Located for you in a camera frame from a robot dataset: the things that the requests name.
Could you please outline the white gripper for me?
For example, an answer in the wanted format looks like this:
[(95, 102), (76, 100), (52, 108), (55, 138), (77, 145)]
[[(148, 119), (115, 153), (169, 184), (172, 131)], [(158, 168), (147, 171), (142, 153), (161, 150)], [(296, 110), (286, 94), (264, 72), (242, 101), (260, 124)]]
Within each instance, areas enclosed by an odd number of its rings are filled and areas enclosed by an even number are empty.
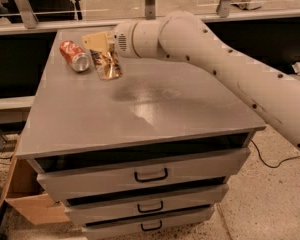
[(86, 49), (97, 52), (109, 52), (112, 49), (112, 39), (114, 50), (121, 57), (136, 58), (137, 54), (133, 47), (133, 33), (136, 21), (126, 21), (115, 26), (111, 33), (109, 31), (97, 32), (84, 35), (83, 45)]

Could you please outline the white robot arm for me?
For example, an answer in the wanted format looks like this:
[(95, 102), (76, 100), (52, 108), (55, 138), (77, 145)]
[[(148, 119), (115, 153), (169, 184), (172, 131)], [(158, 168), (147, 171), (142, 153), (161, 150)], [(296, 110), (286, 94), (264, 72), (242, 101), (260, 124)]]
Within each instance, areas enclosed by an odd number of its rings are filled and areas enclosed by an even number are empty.
[(300, 151), (300, 80), (226, 45), (197, 16), (176, 11), (159, 20), (125, 21), (82, 42), (103, 54), (186, 62), (207, 71)]

